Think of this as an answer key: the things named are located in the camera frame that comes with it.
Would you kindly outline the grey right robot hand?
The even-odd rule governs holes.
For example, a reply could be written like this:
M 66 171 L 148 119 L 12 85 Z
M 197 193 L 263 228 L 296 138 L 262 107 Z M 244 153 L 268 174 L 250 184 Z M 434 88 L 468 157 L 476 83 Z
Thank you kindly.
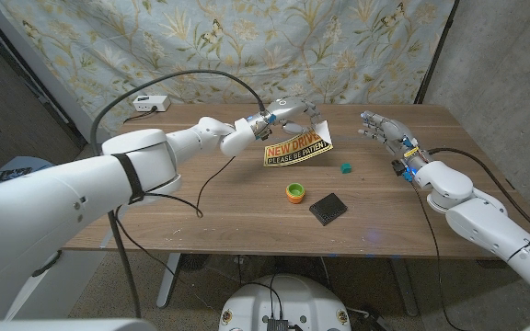
M 361 114 L 363 129 L 358 132 L 383 144 L 388 152 L 404 165 L 419 170 L 433 161 L 421 148 L 412 131 L 398 120 L 391 120 L 366 110 Z

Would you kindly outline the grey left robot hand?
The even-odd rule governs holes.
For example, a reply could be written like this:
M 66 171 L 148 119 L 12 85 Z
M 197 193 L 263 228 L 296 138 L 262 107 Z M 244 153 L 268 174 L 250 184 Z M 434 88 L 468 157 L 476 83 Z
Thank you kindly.
M 308 127 L 293 122 L 293 118 L 299 115 L 306 115 L 310 119 Z M 288 134 L 299 135 L 318 132 L 323 119 L 314 103 L 302 97 L 283 97 L 266 107 L 264 121 L 266 125 L 280 125 Z

